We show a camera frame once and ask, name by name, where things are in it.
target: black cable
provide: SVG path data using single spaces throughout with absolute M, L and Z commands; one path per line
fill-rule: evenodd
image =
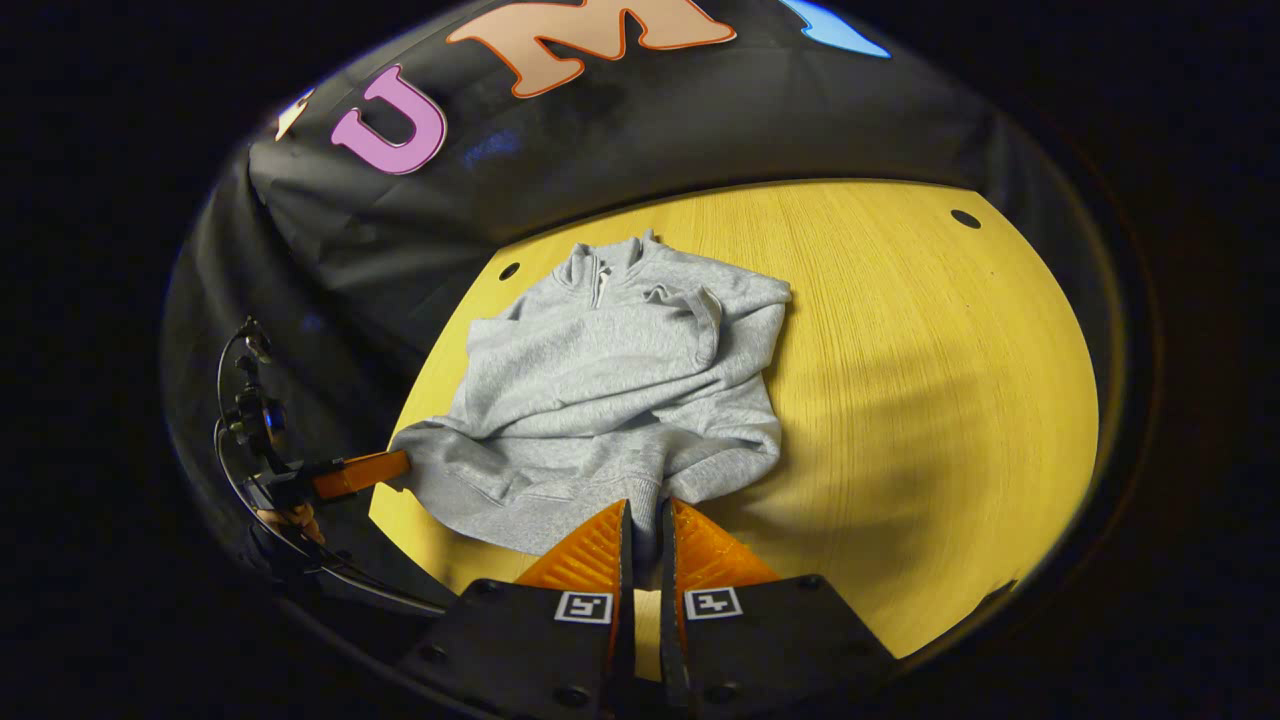
M 227 468 L 227 461 L 225 461 L 225 459 L 223 456 L 223 445 L 221 445 L 221 441 L 223 441 L 223 436 L 225 436 L 228 430 L 225 428 L 223 428 L 221 425 L 223 425 L 223 419 L 219 418 L 214 423 L 214 454 L 218 456 L 218 464 L 219 464 L 219 466 L 221 466 L 223 475 L 227 478 L 227 482 L 232 486 L 232 491 L 236 493 L 236 496 L 244 505 L 244 509 L 250 512 L 250 515 L 253 516 L 253 520 L 256 520 L 264 529 L 266 529 L 269 533 L 271 533 L 273 536 L 275 536 L 276 538 L 279 538 L 282 542 L 284 542 L 285 544 L 288 544 L 289 547 L 292 547 L 298 553 L 303 555 L 308 560 L 315 561 L 315 557 L 312 557 L 312 555 L 310 552 L 307 552 L 307 551 L 302 550 L 301 547 L 298 547 L 297 544 L 294 544 L 293 541 L 291 541 L 289 538 L 284 537 L 283 533 L 280 533 L 274 527 L 271 527 L 270 523 L 268 523 L 266 520 L 264 520 L 257 514 L 257 509 L 253 507 L 253 505 L 248 501 L 248 498 L 244 497 L 244 493 L 241 492 L 239 486 L 237 486 L 236 479 L 232 477 L 230 469 Z M 279 509 L 275 506 L 275 500 L 257 482 L 257 478 L 252 477 L 252 475 L 250 478 L 253 482 L 253 484 L 259 488 L 259 491 L 268 498 L 268 501 L 271 502 L 271 510 L 279 511 Z M 360 589 L 364 589 L 366 592 L 372 592 L 374 594 L 378 594 L 380 597 L 385 597 L 387 600 L 393 600 L 393 601 L 397 601 L 397 602 L 401 602 L 401 603 L 404 603 L 404 605 L 410 605 L 410 606 L 417 607 L 419 610 L 425 610 L 428 612 L 431 612 L 431 614 L 434 614 L 436 616 L 444 615 L 445 609 L 443 606 L 436 605 L 434 602 L 429 602 L 429 601 L 421 600 L 421 598 L 416 598 L 416 597 L 412 597 L 412 596 L 406 596 L 398 588 L 396 588 L 393 585 L 389 585 L 385 582 L 383 582 L 383 580 L 380 580 L 380 579 L 370 575 L 369 573 L 361 570 L 360 568 L 352 565 L 346 559 L 343 559 L 342 556 L 334 553 L 329 548 L 323 547 L 319 543 L 312 543 L 312 544 L 315 547 L 315 551 L 320 556 L 323 556 L 325 560 L 328 560 L 330 562 L 330 565 L 326 565 L 325 562 L 321 561 L 319 564 L 319 566 L 316 568 L 316 571 L 325 571 L 325 573 L 333 575 L 334 578 L 338 578 L 339 580 L 342 580 L 344 583 L 348 583 L 348 584 L 351 584 L 353 587 L 357 587 Z M 355 577 L 347 577 L 343 573 L 338 573 L 337 569 L 347 569 Z

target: screw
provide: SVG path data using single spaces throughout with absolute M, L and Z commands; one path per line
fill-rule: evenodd
M 707 688 L 707 692 L 703 693 L 703 697 L 707 698 L 707 702 L 714 705 L 723 705 L 737 697 L 737 683 L 730 682 L 730 683 L 721 683 L 718 685 L 712 685 Z
M 564 707 L 582 707 L 586 705 L 586 701 L 591 700 L 591 696 L 586 691 L 576 685 L 557 688 L 552 694 L 556 698 L 556 702 L 563 705 Z
M 442 665 L 449 659 L 449 653 L 444 652 L 444 648 L 438 644 L 425 644 L 417 648 L 417 653 L 431 665 Z

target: zipper pull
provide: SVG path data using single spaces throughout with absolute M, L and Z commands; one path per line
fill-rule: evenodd
M 596 278 L 599 281 L 596 283 L 596 286 L 595 286 L 595 304 L 596 304 L 596 306 L 600 305 L 600 299 L 604 297 L 604 286 L 609 283 L 609 273 L 611 272 L 612 270 L 609 268 L 604 268 L 603 270 L 600 270 L 600 274 Z

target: gray sweatshirt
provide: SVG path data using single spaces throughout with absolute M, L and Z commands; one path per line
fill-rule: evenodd
M 786 282 L 653 237 L 577 245 L 497 318 L 471 323 L 448 415 L 402 429 L 408 488 L 449 528 L 541 555 L 628 498 L 637 568 L 658 506 L 746 487 L 780 454 L 760 378 Z

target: sweatshirt sleeve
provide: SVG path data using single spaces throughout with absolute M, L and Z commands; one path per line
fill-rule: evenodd
M 699 438 L 667 456 L 668 492 L 685 502 L 741 489 L 768 473 L 781 455 L 782 425 L 760 374 L 653 414 Z
M 467 373 L 449 415 L 435 420 L 484 438 L 517 420 L 590 402 L 590 413 L 563 414 L 575 427 L 556 427 L 553 434 L 608 432 L 646 407 L 599 401 L 707 370 L 717 356 L 721 316 L 705 288 L 669 293 L 658 286 L 635 304 L 475 320 Z

